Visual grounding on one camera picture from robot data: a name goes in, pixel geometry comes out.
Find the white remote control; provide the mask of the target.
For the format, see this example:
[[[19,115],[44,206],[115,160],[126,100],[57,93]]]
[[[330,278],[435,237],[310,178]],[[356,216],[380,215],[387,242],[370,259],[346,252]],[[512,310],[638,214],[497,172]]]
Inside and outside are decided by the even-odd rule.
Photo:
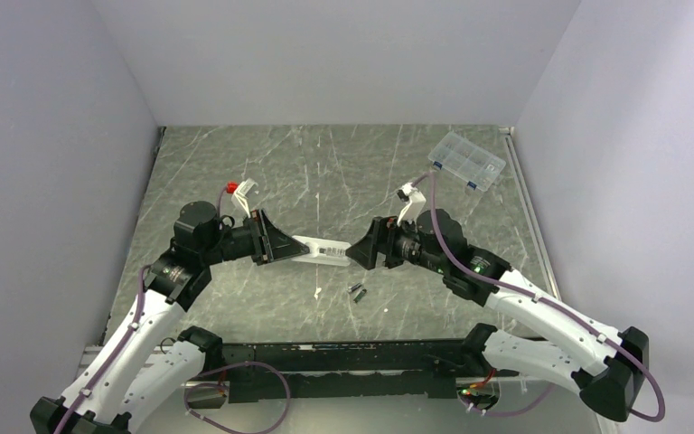
[[[351,263],[351,260],[345,255],[345,251],[351,247],[349,242],[300,235],[295,235],[294,239],[304,244],[309,252],[292,258],[292,261],[337,267],[347,267]]]

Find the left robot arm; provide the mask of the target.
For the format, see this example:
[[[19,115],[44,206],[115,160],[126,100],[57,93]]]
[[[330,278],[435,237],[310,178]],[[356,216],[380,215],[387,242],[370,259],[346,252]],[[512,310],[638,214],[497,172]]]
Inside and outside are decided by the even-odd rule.
[[[199,327],[184,331],[174,348],[144,367],[211,282],[211,266],[250,258],[257,265],[309,254],[276,228],[262,210],[239,226],[225,224],[205,201],[186,204],[170,247],[140,269],[138,291],[125,320],[98,356],[57,399],[40,398],[30,412],[38,433],[133,433],[182,383],[216,377],[223,367],[221,339]]]

